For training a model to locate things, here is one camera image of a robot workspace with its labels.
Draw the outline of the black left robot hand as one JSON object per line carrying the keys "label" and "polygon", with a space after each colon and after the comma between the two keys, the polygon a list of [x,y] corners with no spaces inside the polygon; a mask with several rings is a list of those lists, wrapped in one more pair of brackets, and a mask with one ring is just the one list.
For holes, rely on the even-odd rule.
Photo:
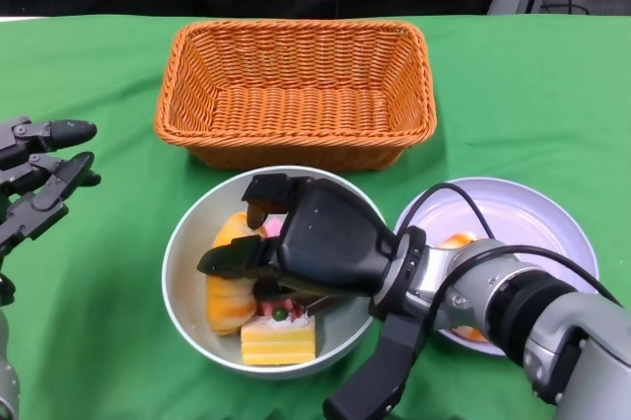
{"label": "black left robot hand", "polygon": [[90,141],[97,132],[94,123],[73,119],[33,122],[22,116],[1,124],[2,256],[64,217],[65,201],[77,188],[101,182],[92,171],[92,152],[69,160],[53,155]]}

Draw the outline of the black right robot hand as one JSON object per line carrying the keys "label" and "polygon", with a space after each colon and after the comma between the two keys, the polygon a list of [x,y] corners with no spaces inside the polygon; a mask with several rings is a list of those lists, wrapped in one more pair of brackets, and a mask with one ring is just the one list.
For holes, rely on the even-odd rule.
{"label": "black right robot hand", "polygon": [[395,253],[396,237],[371,205],[327,178],[255,175],[242,197],[263,216],[282,215],[276,237],[253,235],[208,250],[198,271],[271,281],[319,295],[371,297]]}

